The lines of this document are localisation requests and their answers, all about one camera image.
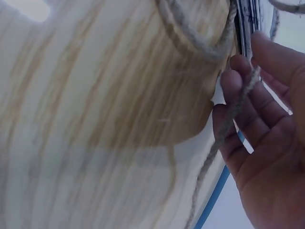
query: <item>blue edge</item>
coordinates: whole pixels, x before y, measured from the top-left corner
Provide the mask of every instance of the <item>blue edge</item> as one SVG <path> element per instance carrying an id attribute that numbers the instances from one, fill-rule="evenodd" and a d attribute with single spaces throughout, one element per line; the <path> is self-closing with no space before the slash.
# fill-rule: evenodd
<path id="1" fill-rule="evenodd" d="M 238 136 L 239 136 L 240 140 L 242 142 L 244 142 L 244 136 L 240 131 L 238 132 Z M 219 180 L 218 180 L 218 182 L 215 186 L 215 189 L 214 189 L 208 203 L 206 204 L 201 216 L 199 217 L 194 229 L 202 229 L 202 227 L 203 227 L 206 219 L 210 215 L 210 213 L 211 213 L 211 211 L 212 211 L 212 209 L 213 209 L 213 207 L 214 207 L 214 205 L 215 205 L 215 203 L 216 203 L 216 201 L 217 201 L 217 199 L 218 199 L 218 197 L 219 197 L 219 195 L 220 195 L 220 193 L 221 193 L 221 191 L 224 187 L 224 184 L 226 183 L 226 181 L 229 177 L 229 175 L 230 175 L 230 172 L 229 172 L 227 166 L 225 166 L 221 175 L 220 175 L 220 177 L 219 177 Z"/>

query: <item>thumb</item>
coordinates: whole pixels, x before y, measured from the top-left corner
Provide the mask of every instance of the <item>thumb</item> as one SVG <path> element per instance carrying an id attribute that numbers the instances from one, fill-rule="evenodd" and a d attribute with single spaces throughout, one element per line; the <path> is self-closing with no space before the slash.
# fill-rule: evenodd
<path id="1" fill-rule="evenodd" d="M 261 32 L 252 35 L 251 44 L 257 64 L 289 86 L 298 137 L 305 144 L 305 54 L 276 44 Z"/>
<path id="2" fill-rule="evenodd" d="M 274 43 L 262 32 L 252 35 L 251 46 L 257 64 L 287 86 L 299 72 L 305 72 L 304 53 Z"/>

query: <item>hand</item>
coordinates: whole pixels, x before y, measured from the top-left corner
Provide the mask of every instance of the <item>hand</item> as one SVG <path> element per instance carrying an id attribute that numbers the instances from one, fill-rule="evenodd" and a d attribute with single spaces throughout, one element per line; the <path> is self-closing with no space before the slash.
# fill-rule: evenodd
<path id="1" fill-rule="evenodd" d="M 254 63 L 261 77 L 293 111 L 290 116 L 258 81 L 235 122 L 254 149 L 249 154 L 232 128 L 220 148 L 240 192 L 247 216 L 257 229 L 305 228 L 305 54 L 256 32 Z M 213 128 L 225 118 L 251 71 L 237 55 L 222 75 L 227 105 L 216 105 Z"/>

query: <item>string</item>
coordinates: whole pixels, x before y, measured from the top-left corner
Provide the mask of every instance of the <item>string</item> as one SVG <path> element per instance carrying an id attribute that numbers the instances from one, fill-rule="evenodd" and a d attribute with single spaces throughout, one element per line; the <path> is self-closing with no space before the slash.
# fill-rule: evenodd
<path id="1" fill-rule="evenodd" d="M 211 62 L 220 62 L 227 53 L 231 50 L 231 44 L 233 41 L 234 35 L 234 18 L 236 16 L 237 7 L 236 7 L 236 0 L 231 0 L 229 13 L 227 16 L 227 21 L 223 30 L 223 33 L 218 40 L 217 44 L 214 47 L 210 47 L 205 38 L 200 35 L 189 23 L 187 17 L 184 13 L 183 7 L 180 3 L 180 0 L 156 0 L 158 1 L 157 6 L 159 7 L 159 12 L 161 17 L 163 18 L 163 22 L 168 24 L 168 13 L 166 11 L 165 1 L 169 6 L 171 14 L 179 27 L 179 29 L 183 32 L 184 36 L 190 41 L 190 43 L 206 58 L 206 60 Z M 280 3 L 277 0 L 269 0 L 269 2 L 278 10 L 286 11 L 294 14 L 304 14 L 305 13 L 305 4 L 300 5 L 288 5 L 284 3 Z M 271 40 L 274 40 L 276 31 L 279 25 L 279 14 L 276 10 L 276 23 L 271 32 Z M 220 146 L 224 143 L 226 136 L 228 135 L 229 130 L 233 127 L 232 120 L 241 112 L 242 107 L 248 97 L 248 94 L 254 88 L 255 83 L 257 81 L 260 67 L 255 67 L 251 72 L 250 82 L 244 89 L 242 90 L 241 96 L 229 107 L 227 116 L 222 123 L 222 126 L 216 135 L 215 142 L 213 143 L 210 152 L 201 167 L 199 174 L 197 176 L 197 181 L 195 185 L 195 189 L 192 196 L 192 206 L 190 210 L 190 214 L 188 220 L 185 224 L 184 229 L 189 229 L 193 218 L 195 216 L 196 204 L 198 199 L 198 194 L 201 189 L 204 177 L 212 165 L 217 152 Z"/>

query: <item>wooden spool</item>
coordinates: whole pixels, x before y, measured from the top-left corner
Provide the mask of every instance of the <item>wooden spool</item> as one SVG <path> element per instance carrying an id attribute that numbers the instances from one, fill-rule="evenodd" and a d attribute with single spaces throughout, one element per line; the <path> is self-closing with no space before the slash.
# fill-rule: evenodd
<path id="1" fill-rule="evenodd" d="M 0 228 L 183 228 L 227 58 L 181 56 L 154 0 L 47 4 L 36 23 L 0 2 Z M 183 6 L 215 43 L 228 3 Z"/>

